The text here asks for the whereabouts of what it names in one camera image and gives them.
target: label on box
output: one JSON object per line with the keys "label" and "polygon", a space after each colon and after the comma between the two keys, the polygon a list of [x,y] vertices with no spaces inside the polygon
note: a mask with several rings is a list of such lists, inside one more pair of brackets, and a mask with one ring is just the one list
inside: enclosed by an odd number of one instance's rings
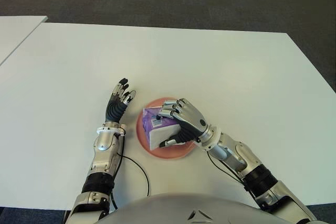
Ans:
{"label": "label on box", "polygon": [[153,128],[162,125],[162,119],[159,119],[159,120],[158,119],[152,119],[151,121],[152,121]]}

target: round plate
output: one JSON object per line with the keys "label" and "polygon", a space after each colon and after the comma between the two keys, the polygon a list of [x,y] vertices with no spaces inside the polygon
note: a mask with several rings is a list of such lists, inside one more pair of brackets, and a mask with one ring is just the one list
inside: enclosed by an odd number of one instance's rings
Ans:
{"label": "round plate", "polygon": [[[163,97],[163,98],[150,102],[149,104],[145,106],[145,108],[161,106],[165,100],[175,100],[175,99],[170,98],[170,97]],[[180,158],[180,157],[186,156],[195,147],[194,142],[190,141],[183,145],[173,145],[173,146],[169,146],[166,148],[157,148],[151,151],[147,143],[145,130],[143,129],[143,126],[142,126],[142,111],[140,112],[138,116],[138,120],[136,124],[137,124],[136,134],[138,135],[138,140],[141,146],[148,153],[152,154],[155,157],[164,158],[164,159]]]}

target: cable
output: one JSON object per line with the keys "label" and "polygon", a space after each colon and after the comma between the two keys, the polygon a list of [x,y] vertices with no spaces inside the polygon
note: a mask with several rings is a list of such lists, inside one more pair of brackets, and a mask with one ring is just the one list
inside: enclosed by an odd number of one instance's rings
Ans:
{"label": "cable", "polygon": [[246,183],[241,179],[239,178],[239,176],[227,165],[225,164],[223,161],[219,160],[230,172],[232,172],[238,179],[239,181],[244,185],[244,188],[245,188],[245,191],[247,191],[252,199],[255,199],[256,197],[253,195],[253,193],[251,192],[251,190],[248,188],[248,186],[246,185]]}
{"label": "cable", "polygon": [[117,210],[118,207],[117,207],[116,202],[114,201],[113,192],[111,192],[111,201],[112,201],[112,204],[113,204],[113,206],[114,206],[114,209]]}
{"label": "cable", "polygon": [[130,161],[132,161],[133,163],[135,163],[140,169],[141,171],[144,173],[145,177],[146,177],[146,181],[147,181],[147,197],[149,196],[149,190],[150,190],[150,186],[149,186],[149,179],[148,179],[148,176],[146,174],[146,172],[144,171],[144,169],[136,162],[134,161],[133,159],[131,159],[130,157],[127,157],[127,156],[123,156],[124,158],[127,158],[129,159]]}
{"label": "cable", "polygon": [[122,147],[121,147],[120,161],[119,161],[119,164],[118,164],[117,169],[115,170],[116,172],[114,173],[113,181],[115,180],[115,177],[117,176],[117,173],[118,173],[119,168],[120,168],[120,166],[121,166],[122,157],[123,157],[123,155],[124,155],[124,150],[125,150],[125,133],[124,133],[124,136],[122,136]]}
{"label": "cable", "polygon": [[239,180],[236,179],[234,176],[232,176],[231,174],[229,174],[228,172],[224,171],[224,170],[221,169],[219,166],[217,166],[217,165],[215,164],[215,162],[211,159],[211,157],[210,157],[210,155],[209,155],[209,152],[207,152],[207,154],[208,154],[208,157],[209,157],[211,163],[213,163],[214,166],[216,166],[219,170],[221,170],[221,171],[222,171],[223,173],[225,173],[226,175],[230,176],[232,179],[234,179],[234,180],[237,181],[238,183],[244,185],[244,184],[242,183],[242,181],[241,181],[240,178],[239,178]]}
{"label": "cable", "polygon": [[[141,169],[141,171],[144,173],[144,175],[146,177],[146,181],[147,181],[147,197],[148,197],[149,196],[149,191],[150,191],[150,185],[149,185],[149,179],[148,179],[148,176],[147,176],[146,172],[144,171],[144,169],[136,161],[134,161],[130,157],[125,156],[124,155],[124,150],[125,150],[125,136],[123,136],[123,138],[122,138],[121,154],[119,154],[117,152],[117,154],[120,156],[120,161],[119,161],[117,169],[114,172],[113,181],[115,180],[115,178],[117,176],[117,173],[118,173],[118,171],[120,169],[121,162],[122,162],[123,158],[129,159],[130,161],[132,161],[133,163],[135,163]],[[114,200],[113,192],[111,192],[110,197],[111,197],[111,201],[112,201],[112,204],[113,204],[115,210],[117,210],[118,206],[116,204],[116,201]]]}
{"label": "cable", "polygon": [[242,181],[241,178],[239,178],[239,176],[236,174],[236,172],[234,170],[231,169],[231,167],[229,167],[227,164],[225,164],[223,161],[218,160],[219,162],[221,162],[222,165],[224,165],[233,175],[235,175],[235,177],[242,183],[244,184],[244,182]]}

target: white tabletop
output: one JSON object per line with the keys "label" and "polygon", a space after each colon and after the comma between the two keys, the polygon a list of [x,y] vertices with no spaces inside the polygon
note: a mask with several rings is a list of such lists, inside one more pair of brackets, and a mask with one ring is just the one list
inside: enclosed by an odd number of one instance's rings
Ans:
{"label": "white tabletop", "polygon": [[[1,206],[72,207],[123,77],[137,90],[122,119],[125,154],[145,168],[152,194],[254,204],[199,149],[170,161],[142,149],[138,114],[170,96],[248,144],[305,204],[336,201],[336,95],[287,34],[44,23],[0,67]],[[114,194],[120,206],[146,194],[128,160]]]}
{"label": "white tabletop", "polygon": [[46,16],[0,17],[0,65]]}

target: robot head top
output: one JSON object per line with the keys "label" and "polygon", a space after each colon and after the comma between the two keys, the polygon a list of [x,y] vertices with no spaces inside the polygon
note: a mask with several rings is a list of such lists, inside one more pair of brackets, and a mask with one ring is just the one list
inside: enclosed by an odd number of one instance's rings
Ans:
{"label": "robot head top", "polygon": [[241,203],[200,194],[161,194],[135,201],[98,224],[288,224]]}

